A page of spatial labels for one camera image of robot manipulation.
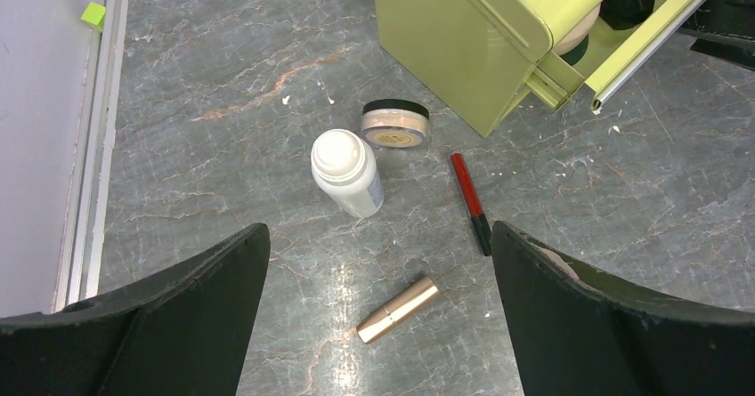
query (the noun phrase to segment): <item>marble floor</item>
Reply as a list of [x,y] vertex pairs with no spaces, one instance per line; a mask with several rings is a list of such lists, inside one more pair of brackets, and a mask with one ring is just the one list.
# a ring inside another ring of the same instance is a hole
[[[599,116],[589,93],[559,113],[527,100],[483,139],[377,37],[373,0],[130,0],[101,292],[265,222],[239,395],[522,394],[450,171],[461,151],[489,219],[638,284],[755,311],[755,73],[674,36]],[[314,184],[309,149],[385,97],[426,104],[432,141],[376,150],[386,202],[358,221]],[[422,275],[442,296],[362,344],[353,327]]]

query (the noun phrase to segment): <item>black object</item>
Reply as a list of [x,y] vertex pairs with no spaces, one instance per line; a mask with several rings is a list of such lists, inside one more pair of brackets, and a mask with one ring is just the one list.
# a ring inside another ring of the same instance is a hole
[[634,28],[653,13],[655,0],[603,0],[600,17],[615,30]]
[[692,44],[689,50],[704,53],[713,58],[735,64],[743,69],[755,71],[755,49],[748,50],[743,47],[709,42],[708,40],[699,38]]
[[475,231],[475,238],[483,251],[483,255],[491,256],[491,225],[485,214],[479,214],[470,218],[472,220],[472,230]]
[[0,394],[235,394],[269,256],[255,224],[59,313],[0,319]]
[[561,55],[561,59],[564,60],[569,65],[574,65],[577,62],[579,62],[582,57],[585,56],[585,53],[588,51],[589,46],[589,35],[585,36],[585,38],[582,39],[582,41],[574,46],[571,51],[564,53]]
[[755,394],[755,314],[634,285],[504,222],[492,234],[527,395]]
[[692,50],[755,70],[755,0],[706,0],[679,28]]

